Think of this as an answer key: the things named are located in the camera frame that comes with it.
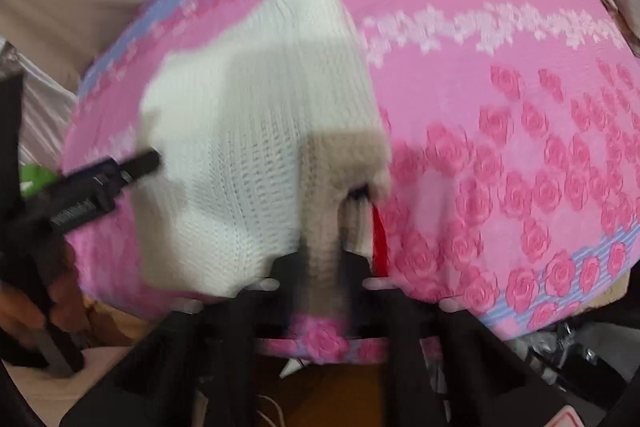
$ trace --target white cloth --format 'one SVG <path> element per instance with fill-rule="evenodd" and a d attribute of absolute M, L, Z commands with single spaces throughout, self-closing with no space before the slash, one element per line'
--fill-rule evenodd
<path fill-rule="evenodd" d="M 171 55 L 140 122 L 139 147 L 163 161 L 132 192 L 143 278 L 218 296 L 296 250 L 310 139 L 382 133 L 340 0 L 265 0 L 208 44 Z"/>

